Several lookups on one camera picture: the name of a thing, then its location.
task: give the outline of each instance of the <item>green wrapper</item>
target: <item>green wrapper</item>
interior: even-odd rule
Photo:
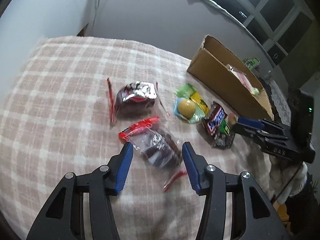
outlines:
[[[220,124],[219,130],[220,130],[220,132],[222,132],[222,133],[225,134],[225,135],[230,135],[230,127],[229,127],[229,125],[227,124],[227,122],[226,122],[225,119],[224,119],[224,120],[222,121],[222,123]]]

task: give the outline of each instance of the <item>plaid blanket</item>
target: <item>plaid blanket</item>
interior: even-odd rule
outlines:
[[[135,41],[62,37],[39,44],[0,112],[0,209],[22,239],[67,172],[90,173],[122,148],[117,134],[132,121],[110,126],[107,77],[114,92],[135,80],[158,81],[169,112],[176,99],[174,91],[190,82],[206,102],[215,99],[230,112],[186,73],[189,63]],[[233,174],[249,171],[269,194],[268,156],[249,140],[236,135],[231,149],[212,149],[196,125],[183,123],[173,114],[164,119],[164,125],[181,144],[190,141],[208,163]],[[161,172],[135,155],[124,190],[111,199],[121,239],[196,238],[205,197],[196,195],[187,176],[167,193],[162,187]],[[85,232],[90,239],[88,196],[84,205]],[[228,193],[225,239],[230,238],[231,212]]]

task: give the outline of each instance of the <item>yellow wrapper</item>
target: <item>yellow wrapper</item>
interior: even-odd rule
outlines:
[[[198,92],[193,93],[190,96],[190,99],[194,101],[206,115],[209,113],[210,108],[207,106]]]

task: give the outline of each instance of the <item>chocolate cookie package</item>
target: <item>chocolate cookie package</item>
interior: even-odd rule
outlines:
[[[164,191],[167,191],[186,172],[181,170],[180,142],[159,121],[158,116],[144,119],[120,132],[119,138],[131,142],[142,158],[162,169]]]

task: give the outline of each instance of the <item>white wall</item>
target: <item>white wall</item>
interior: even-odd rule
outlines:
[[[89,22],[89,0],[12,0],[0,18],[0,104],[42,38],[77,35]]]
[[[210,34],[240,59],[259,58],[263,75],[272,69],[246,31],[200,0],[100,0],[92,13],[89,36],[140,41],[192,59]]]

